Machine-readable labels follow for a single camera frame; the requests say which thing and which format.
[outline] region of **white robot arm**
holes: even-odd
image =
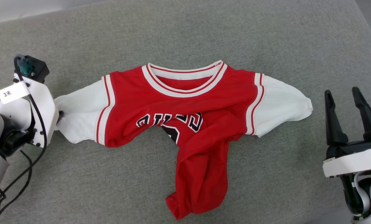
[[[26,85],[30,101],[18,98],[4,104],[3,100],[0,100],[0,184],[9,166],[6,158],[26,143],[41,147],[42,152],[16,180],[32,170],[32,166],[50,143],[55,125],[60,118],[53,97],[43,84],[49,74],[45,62],[31,56],[17,55],[15,68],[13,81]],[[0,199],[5,197],[4,193],[9,187],[11,185],[5,190],[0,189]]]
[[[340,177],[351,222],[371,224],[371,108],[357,87],[354,102],[360,110],[365,133],[363,141],[349,142],[341,130],[335,113],[335,102],[329,90],[325,92],[326,137],[329,148],[323,162],[326,177]]]

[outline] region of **clothing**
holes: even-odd
[[[230,141],[260,137],[312,112],[311,101],[296,88],[223,61],[193,70],[147,64],[113,72],[55,103],[64,111],[57,127],[72,143],[93,139],[118,147],[162,126],[180,147],[176,193],[167,198],[177,219],[221,204]]]

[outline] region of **gray carpet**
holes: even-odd
[[[231,143],[224,202],[179,223],[303,223],[344,206],[340,180],[322,171],[323,92],[332,90],[349,139],[361,139],[351,88],[371,105],[371,31],[353,0],[123,0],[5,22],[0,89],[11,84],[16,53],[48,64],[54,97],[147,62],[187,69],[222,59],[293,85],[312,100],[313,114]],[[74,145],[56,132],[0,223],[177,223],[165,203],[177,150],[159,128],[116,149]],[[26,152],[36,158],[40,149]],[[3,187],[27,166],[20,153],[8,160]]]

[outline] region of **white sleeve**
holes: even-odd
[[[93,83],[54,100],[64,115],[57,129],[72,143],[96,141],[96,124],[102,110],[108,105],[104,80]]]
[[[312,113],[311,100],[298,89],[262,74],[263,96],[252,114],[253,135],[261,137],[286,121],[298,121]]]

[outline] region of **white label tag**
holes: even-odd
[[[30,94],[25,81],[18,82],[0,90],[0,99],[3,104],[12,102]]]

